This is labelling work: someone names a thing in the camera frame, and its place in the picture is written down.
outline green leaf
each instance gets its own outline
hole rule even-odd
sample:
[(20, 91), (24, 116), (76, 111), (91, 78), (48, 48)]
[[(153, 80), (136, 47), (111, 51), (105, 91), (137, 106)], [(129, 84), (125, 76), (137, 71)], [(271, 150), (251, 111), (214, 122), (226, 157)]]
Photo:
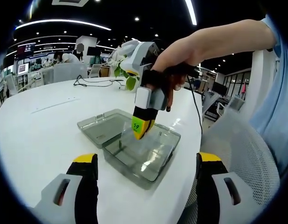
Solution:
[(120, 67), (117, 67), (117, 68), (115, 69), (115, 71), (114, 71), (114, 75), (115, 75), (115, 77), (120, 76), (120, 70), (121, 70)]
[(122, 69), (122, 74), (124, 75), (125, 78), (128, 78), (129, 75), (127, 74), (127, 72), (125, 72), (123, 69)]
[(135, 85), (135, 78), (129, 77), (129, 78), (126, 80), (126, 88), (127, 88), (128, 90), (133, 90), (133, 89), (134, 89), (134, 85)]

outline black cable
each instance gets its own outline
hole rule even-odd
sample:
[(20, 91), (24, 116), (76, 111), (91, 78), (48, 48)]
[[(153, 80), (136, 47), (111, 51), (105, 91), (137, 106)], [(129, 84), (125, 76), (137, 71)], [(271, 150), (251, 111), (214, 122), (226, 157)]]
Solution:
[[(102, 82), (111, 82), (109, 85), (86, 85), (86, 84), (84, 84), (84, 83), (80, 83), (79, 82), (79, 80), (80, 79), (82, 79), (82, 80), (84, 80), (85, 82), (87, 82), (87, 83), (102, 83)], [(109, 79), (109, 80), (103, 80), (103, 81), (87, 81), (87, 80), (85, 80), (81, 75), (79, 75), (78, 77), (77, 77), (77, 79), (75, 80), (75, 82), (74, 82), (74, 86), (77, 86), (77, 85), (81, 85), (81, 86), (83, 86), (83, 87), (88, 87), (88, 86), (92, 86), (92, 87), (108, 87), (108, 86), (110, 86), (110, 85), (112, 85), (114, 82), (117, 82), (117, 83), (119, 83), (120, 84), (120, 87), (121, 86), (123, 86), (120, 82), (123, 82), (124, 80), (122, 80), (122, 79)]]
[(196, 98), (195, 98), (194, 90), (192, 89), (192, 86), (191, 86), (191, 83), (190, 83), (190, 78), (189, 78), (189, 76), (187, 76), (187, 80), (188, 80), (188, 82), (189, 82), (189, 84), (190, 84), (190, 90), (191, 90), (192, 96), (193, 96), (193, 98), (194, 98), (195, 106), (196, 106), (196, 109), (197, 109), (197, 112), (198, 112), (198, 115), (199, 115), (199, 124), (200, 124), (200, 127), (201, 127), (201, 134), (203, 134), (201, 117), (200, 117), (200, 113), (199, 113), (198, 106), (197, 106), (197, 103), (196, 103)]

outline ceiling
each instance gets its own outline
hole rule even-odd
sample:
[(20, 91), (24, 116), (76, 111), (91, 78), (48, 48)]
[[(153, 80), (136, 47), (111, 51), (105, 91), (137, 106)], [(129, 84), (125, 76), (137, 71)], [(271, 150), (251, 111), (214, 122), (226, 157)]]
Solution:
[[(89, 0), (83, 7), (56, 6), (51, 4), (52, 0), (34, 0), (31, 19), (28, 18), (30, 11), (28, 8), (26, 16), (21, 18), (21, 23), (17, 22), (17, 26), (44, 19), (71, 19), (98, 24), (112, 30), (66, 22), (34, 24), (15, 30), (13, 38), (16, 41), (10, 41), (8, 53), (17, 49), (17, 43), (33, 38), (36, 39), (28, 42), (37, 44), (75, 42), (76, 36), (90, 34), (98, 38), (99, 45), (107, 47), (116, 48), (122, 42), (136, 38), (140, 41), (154, 40), (159, 48), (166, 48), (173, 41), (190, 35), (198, 29), (225, 25), (243, 19), (260, 20), (264, 17), (256, 3), (226, 0), (191, 1), (196, 13), (197, 26), (191, 23), (185, 0), (100, 0), (99, 2)], [(53, 46), (57, 49), (74, 47), (68, 44)], [(225, 75), (250, 68), (251, 65), (251, 52), (210, 59), (202, 63), (203, 67), (210, 70), (217, 68), (215, 71)]]

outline floor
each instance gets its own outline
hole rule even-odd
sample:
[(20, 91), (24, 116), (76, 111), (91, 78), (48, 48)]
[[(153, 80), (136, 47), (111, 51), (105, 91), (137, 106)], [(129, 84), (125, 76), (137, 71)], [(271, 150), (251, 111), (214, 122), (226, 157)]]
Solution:
[(208, 128), (211, 127), (211, 125), (213, 125), (214, 121), (210, 120), (208, 118), (204, 118), (203, 122), (202, 122), (202, 128), (203, 131), (205, 132)]

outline number label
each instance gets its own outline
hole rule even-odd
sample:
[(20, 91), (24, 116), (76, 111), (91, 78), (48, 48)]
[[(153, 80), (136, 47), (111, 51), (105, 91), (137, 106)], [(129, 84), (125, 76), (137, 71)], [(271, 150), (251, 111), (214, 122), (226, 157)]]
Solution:
[(144, 121), (137, 118), (137, 117), (133, 117), (132, 118), (132, 129), (136, 132), (136, 133), (141, 133), (142, 130), (142, 126), (144, 124)]

